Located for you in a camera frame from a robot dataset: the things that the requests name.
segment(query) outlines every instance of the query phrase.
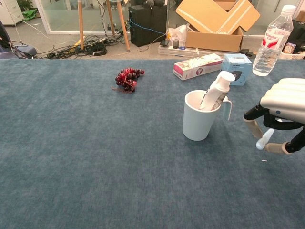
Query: cardboard flap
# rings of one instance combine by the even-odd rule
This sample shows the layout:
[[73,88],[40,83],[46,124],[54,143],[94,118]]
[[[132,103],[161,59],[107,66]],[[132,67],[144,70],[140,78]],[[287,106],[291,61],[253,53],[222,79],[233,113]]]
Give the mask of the cardboard flap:
[[183,0],[176,12],[200,32],[227,34],[239,26],[247,31],[260,16],[248,0],[239,0],[229,12],[213,0]]
[[235,0],[214,0],[225,11],[229,11],[236,3]]

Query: black case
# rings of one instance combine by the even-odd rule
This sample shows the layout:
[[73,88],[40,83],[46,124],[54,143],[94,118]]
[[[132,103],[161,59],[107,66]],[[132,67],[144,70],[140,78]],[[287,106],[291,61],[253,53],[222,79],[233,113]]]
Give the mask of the black case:
[[292,20],[294,29],[292,30],[287,42],[296,44],[294,53],[302,51],[301,47],[305,45],[305,23]]
[[[167,6],[154,6],[152,9],[144,8],[141,5],[130,6],[129,19],[142,27],[166,33]],[[131,42],[138,47],[150,44],[162,35],[151,30],[142,29],[132,22],[130,22]],[[154,42],[159,42],[164,39],[165,35],[156,39]]]

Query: green plant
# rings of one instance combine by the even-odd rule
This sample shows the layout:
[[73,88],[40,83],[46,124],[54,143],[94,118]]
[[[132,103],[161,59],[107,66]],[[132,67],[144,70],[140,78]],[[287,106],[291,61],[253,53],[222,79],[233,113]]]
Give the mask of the green plant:
[[17,0],[17,3],[21,9],[21,11],[28,11],[33,7],[32,2],[29,0]]

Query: wooden easel leg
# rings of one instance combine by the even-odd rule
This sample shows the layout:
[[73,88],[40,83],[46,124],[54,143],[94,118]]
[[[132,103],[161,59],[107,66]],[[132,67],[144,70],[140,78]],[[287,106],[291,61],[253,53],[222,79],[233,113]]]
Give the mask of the wooden easel leg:
[[123,16],[122,5],[121,5],[121,3],[119,1],[117,1],[116,4],[118,6],[118,11],[119,11],[120,21],[121,21],[121,25],[122,25],[123,34],[124,34],[126,49],[127,49],[127,51],[129,51],[130,48],[129,48],[129,43],[128,43],[126,27],[125,27],[125,23],[124,23],[124,16]]
[[81,50],[84,49],[84,35],[83,35],[83,24],[82,24],[82,2],[81,0],[77,1],[78,4],[78,16],[80,20],[80,34],[81,34]]
[[114,35],[114,26],[113,26],[112,13],[111,13],[111,7],[110,7],[109,0],[106,0],[106,5],[107,5],[108,14],[109,14],[110,24],[111,24],[110,25],[111,31],[112,31],[112,34]]

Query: small cup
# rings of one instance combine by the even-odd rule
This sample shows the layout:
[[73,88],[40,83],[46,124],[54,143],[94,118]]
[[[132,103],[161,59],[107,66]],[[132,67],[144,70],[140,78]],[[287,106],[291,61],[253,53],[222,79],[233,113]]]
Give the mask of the small cup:
[[205,93],[203,90],[191,91],[184,98],[183,134],[193,141],[202,141],[208,136],[220,107],[224,107],[224,118],[230,119],[232,102],[227,96],[215,110],[198,109]]
[[173,48],[174,49],[178,49],[179,48],[179,40],[178,39],[173,40]]

